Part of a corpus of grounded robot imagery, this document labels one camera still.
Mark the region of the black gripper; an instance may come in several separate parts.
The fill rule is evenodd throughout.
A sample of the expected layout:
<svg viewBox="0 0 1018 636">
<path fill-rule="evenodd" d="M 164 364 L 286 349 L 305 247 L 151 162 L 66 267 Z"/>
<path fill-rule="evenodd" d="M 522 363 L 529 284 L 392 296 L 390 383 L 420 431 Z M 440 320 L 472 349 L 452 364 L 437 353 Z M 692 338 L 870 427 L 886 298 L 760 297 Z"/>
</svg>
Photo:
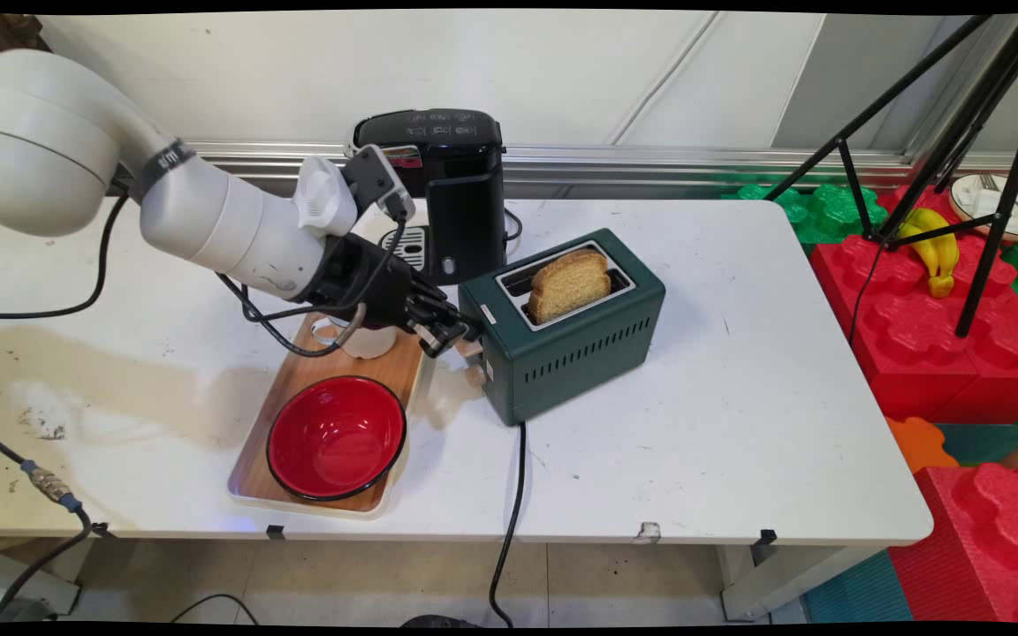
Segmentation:
<svg viewBox="0 0 1018 636">
<path fill-rule="evenodd" d="M 351 321 L 364 305 L 364 329 L 412 331 L 430 359 L 456 344 L 477 342 L 483 334 L 483 322 L 465 319 L 439 287 L 414 279 L 406 262 L 355 234 L 323 239 L 323 257 L 304 303 L 342 321 Z"/>
</svg>

